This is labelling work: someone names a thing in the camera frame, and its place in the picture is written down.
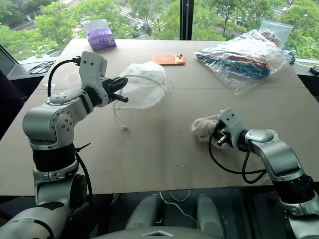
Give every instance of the yellow cable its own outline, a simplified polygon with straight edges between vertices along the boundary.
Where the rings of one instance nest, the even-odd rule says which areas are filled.
[[[297,63],[298,65],[304,66],[304,67],[314,67],[314,66],[316,66],[316,65],[309,66],[309,65],[300,64],[300,63],[297,62],[297,61],[295,61],[295,63]]]

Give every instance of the beige tabletop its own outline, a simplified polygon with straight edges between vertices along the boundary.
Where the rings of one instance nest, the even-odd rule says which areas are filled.
[[[101,50],[108,59],[108,77],[119,75],[129,63],[143,63],[154,54],[181,53],[185,66],[165,67],[175,94],[147,110],[122,110],[129,130],[114,122],[111,105],[95,108],[75,127],[75,146],[92,144],[80,152],[95,194],[172,189],[246,186],[240,175],[220,169],[210,159],[207,143],[190,131],[196,118],[231,107],[246,127],[276,130],[296,152],[307,174],[319,181],[317,157],[319,104],[290,66],[263,80],[244,96],[235,96],[213,77],[193,51],[215,45],[208,41],[117,40],[117,48]],[[60,59],[92,51],[86,39],[72,40]],[[56,89],[79,86],[78,67],[65,64],[54,77]],[[0,142],[0,195],[34,195],[32,150],[22,131],[22,119],[46,99],[47,76],[29,98]],[[226,167],[240,170],[244,154],[214,150]],[[252,156],[248,169],[262,168]],[[267,184],[264,176],[256,185]]]

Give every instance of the orange phone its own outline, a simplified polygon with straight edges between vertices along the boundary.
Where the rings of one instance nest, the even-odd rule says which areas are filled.
[[[154,55],[153,61],[165,66],[165,65],[184,65],[185,57],[182,54],[177,55]]]

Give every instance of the tissue box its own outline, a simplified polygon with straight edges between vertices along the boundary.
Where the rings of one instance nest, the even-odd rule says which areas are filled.
[[[116,46],[112,31],[105,19],[94,20],[83,26],[93,50]]]

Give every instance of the glass window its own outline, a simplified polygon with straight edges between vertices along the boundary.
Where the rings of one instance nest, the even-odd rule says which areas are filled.
[[[263,21],[293,25],[283,49],[319,60],[318,0],[195,0],[193,40],[229,40]]]
[[[1,0],[0,44],[18,61],[58,56],[96,19],[116,39],[178,39],[179,0]]]

